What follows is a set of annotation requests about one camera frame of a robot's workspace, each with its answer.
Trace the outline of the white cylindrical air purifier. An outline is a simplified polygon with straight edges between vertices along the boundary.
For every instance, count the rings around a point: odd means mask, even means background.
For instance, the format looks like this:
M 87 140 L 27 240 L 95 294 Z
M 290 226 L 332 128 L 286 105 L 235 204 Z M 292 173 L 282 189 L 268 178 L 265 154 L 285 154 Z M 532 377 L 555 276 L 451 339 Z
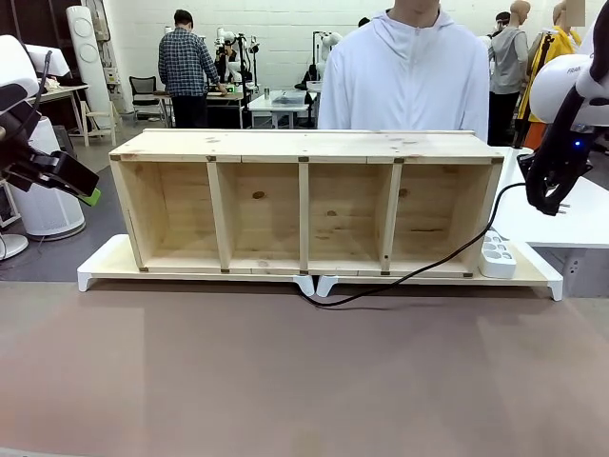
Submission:
M 33 239 L 64 239 L 82 231 L 86 226 L 81 205 L 74 196 L 35 184 L 27 192 L 10 185 L 10 192 L 25 232 Z

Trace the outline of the white round fan base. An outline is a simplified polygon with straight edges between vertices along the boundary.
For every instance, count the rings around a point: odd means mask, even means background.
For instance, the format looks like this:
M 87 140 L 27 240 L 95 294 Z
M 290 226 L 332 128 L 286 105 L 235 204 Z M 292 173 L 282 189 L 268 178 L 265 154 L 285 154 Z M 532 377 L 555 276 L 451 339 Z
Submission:
M 25 251 L 28 246 L 29 240 L 23 235 L 0 233 L 0 262 L 17 256 Z

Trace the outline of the person in plaid shirt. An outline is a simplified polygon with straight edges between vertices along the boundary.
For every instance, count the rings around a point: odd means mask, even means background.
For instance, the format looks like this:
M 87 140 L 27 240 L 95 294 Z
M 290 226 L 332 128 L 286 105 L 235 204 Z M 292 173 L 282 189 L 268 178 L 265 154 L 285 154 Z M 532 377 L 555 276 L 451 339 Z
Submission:
M 158 74 L 171 99 L 177 129 L 207 127 L 208 84 L 226 94 L 204 41 L 192 32 L 193 24 L 190 12 L 176 10 L 175 28 L 159 44 Z

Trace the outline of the mannequin in yellow jacket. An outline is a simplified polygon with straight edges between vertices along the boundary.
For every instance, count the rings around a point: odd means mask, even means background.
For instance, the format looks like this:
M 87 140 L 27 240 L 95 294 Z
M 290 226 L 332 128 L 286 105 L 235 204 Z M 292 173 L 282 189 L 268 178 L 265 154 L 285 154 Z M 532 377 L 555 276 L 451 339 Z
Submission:
M 575 53 L 580 45 L 580 35 L 567 21 L 567 0 L 561 0 L 553 9 L 553 28 L 540 32 L 529 50 L 528 82 L 519 107 L 520 120 L 540 122 L 530 107 L 530 93 L 538 73 L 545 64 L 556 57 Z

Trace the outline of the small white table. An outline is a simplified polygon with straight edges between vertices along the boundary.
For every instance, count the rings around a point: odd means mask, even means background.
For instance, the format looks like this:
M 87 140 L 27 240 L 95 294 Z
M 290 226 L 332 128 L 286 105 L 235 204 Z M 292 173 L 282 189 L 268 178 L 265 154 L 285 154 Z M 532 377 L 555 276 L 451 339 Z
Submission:
M 296 118 L 306 115 L 306 127 L 316 127 L 318 94 L 308 90 L 271 90 L 254 98 L 247 104 L 252 114 L 268 112 L 271 116 L 271 127 L 277 129 L 280 119 L 288 117 L 288 128 L 296 128 Z

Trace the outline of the mannequin in grey hoodie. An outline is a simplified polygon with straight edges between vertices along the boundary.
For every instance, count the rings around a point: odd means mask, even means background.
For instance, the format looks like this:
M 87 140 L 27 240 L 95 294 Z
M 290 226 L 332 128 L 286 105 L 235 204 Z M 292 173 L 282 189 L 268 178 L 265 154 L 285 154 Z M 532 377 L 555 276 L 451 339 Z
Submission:
M 515 0 L 508 24 L 491 39 L 488 55 L 495 67 L 490 78 L 488 144 L 493 147 L 506 141 L 526 77 L 528 46 L 521 26 L 530 9 L 526 0 Z

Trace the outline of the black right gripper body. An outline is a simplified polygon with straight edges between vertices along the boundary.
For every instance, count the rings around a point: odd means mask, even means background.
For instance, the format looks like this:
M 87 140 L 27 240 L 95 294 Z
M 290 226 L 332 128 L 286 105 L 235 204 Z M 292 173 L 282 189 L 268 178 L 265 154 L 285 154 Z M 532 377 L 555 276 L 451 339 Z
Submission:
M 589 154 L 596 141 L 596 129 L 585 125 L 567 128 L 555 124 L 554 130 L 554 188 L 570 190 L 592 167 L 589 164 Z

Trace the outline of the wooden four-compartment shelf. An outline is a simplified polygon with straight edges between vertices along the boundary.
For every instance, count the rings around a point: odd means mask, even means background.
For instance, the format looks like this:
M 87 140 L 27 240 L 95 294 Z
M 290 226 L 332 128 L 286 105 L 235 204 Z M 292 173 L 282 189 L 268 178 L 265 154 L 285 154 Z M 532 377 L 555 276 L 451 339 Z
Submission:
M 503 166 L 470 131 L 148 129 L 109 156 L 146 273 L 468 278 Z

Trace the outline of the person in white hoodie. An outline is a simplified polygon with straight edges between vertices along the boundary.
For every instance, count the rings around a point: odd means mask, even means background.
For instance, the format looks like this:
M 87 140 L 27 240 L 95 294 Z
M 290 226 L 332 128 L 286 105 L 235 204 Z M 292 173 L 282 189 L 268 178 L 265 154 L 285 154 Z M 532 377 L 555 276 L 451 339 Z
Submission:
M 319 129 L 467 130 L 488 137 L 487 47 L 440 0 L 394 0 L 329 53 Z

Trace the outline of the white side table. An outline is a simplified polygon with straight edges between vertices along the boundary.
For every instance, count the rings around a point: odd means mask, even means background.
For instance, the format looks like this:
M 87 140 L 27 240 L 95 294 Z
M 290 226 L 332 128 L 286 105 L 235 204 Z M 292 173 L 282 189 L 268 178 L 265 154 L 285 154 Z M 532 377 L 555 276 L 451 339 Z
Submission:
M 560 213 L 548 216 L 529 205 L 519 186 L 502 196 L 493 228 L 532 247 L 609 249 L 609 191 L 581 177 Z

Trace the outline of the white power strip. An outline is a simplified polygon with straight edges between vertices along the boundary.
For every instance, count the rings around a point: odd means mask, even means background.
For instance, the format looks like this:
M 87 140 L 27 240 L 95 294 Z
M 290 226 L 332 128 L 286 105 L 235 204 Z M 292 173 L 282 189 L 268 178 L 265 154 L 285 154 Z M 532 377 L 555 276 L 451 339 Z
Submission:
M 517 261 L 506 242 L 494 230 L 488 230 L 481 246 L 481 275 L 491 279 L 509 280 L 515 276 L 516 268 Z

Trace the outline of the black mesh office chair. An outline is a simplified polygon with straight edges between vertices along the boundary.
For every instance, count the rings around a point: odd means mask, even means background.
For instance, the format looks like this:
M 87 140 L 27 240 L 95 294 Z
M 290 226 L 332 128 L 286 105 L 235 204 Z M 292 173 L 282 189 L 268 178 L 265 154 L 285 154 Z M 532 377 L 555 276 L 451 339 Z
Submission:
M 145 110 L 147 119 L 158 117 L 161 121 L 166 121 L 166 115 L 162 108 L 161 100 L 155 96 L 157 91 L 157 78 L 155 76 L 128 78 L 133 107 L 133 120 L 137 124 L 141 109 Z

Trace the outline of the dark workbench table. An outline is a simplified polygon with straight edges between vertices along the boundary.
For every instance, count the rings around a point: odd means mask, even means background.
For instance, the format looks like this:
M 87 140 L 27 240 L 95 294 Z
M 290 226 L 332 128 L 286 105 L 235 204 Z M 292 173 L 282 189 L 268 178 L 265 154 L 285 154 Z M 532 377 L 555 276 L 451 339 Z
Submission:
M 175 113 L 171 97 L 164 90 L 156 90 L 153 98 L 159 101 L 162 116 L 169 129 L 175 127 Z M 207 94 L 207 124 L 210 129 L 243 129 L 246 104 L 241 92 Z

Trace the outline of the light wooden desk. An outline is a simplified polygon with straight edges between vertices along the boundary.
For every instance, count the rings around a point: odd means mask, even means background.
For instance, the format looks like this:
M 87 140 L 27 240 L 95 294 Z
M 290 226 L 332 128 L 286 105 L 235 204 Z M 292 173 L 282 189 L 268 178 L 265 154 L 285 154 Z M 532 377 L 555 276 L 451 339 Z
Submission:
M 52 89 L 42 95 L 41 104 L 51 103 L 58 100 L 69 99 L 71 102 L 74 117 L 77 123 L 77 133 L 73 133 L 72 137 L 83 138 L 85 144 L 88 144 L 88 132 L 87 132 L 87 116 L 82 113 L 80 109 L 80 101 L 77 98 L 78 92 L 86 90 L 89 85 L 59 87 L 58 89 Z

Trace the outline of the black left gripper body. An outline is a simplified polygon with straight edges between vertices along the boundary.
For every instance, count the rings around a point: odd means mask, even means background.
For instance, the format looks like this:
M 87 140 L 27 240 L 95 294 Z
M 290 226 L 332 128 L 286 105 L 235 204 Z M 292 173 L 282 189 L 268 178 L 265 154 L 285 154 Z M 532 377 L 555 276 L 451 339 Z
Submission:
M 36 183 L 40 156 L 29 145 L 29 138 L 36 129 L 41 114 L 28 102 L 21 102 L 0 115 L 0 179 L 29 191 Z

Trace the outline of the tall white air conditioner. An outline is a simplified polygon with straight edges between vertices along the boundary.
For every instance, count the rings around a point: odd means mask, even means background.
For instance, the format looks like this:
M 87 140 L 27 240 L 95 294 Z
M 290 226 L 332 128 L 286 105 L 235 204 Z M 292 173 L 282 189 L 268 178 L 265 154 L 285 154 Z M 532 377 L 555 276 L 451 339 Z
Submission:
M 92 110 L 101 111 L 108 107 L 110 98 L 90 10 L 72 6 L 66 14 L 80 77 L 89 85 L 85 90 L 87 103 Z

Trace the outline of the light wooden stool frame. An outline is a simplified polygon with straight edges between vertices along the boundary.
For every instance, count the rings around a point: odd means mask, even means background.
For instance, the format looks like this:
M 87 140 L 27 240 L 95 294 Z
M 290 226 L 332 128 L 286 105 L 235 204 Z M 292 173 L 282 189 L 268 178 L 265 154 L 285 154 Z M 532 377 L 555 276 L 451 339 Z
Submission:
M 101 111 L 92 110 L 86 101 L 80 102 L 82 136 L 85 147 L 90 145 L 91 137 L 108 136 L 113 147 L 118 144 L 117 133 L 121 129 L 118 111 L 112 101 Z

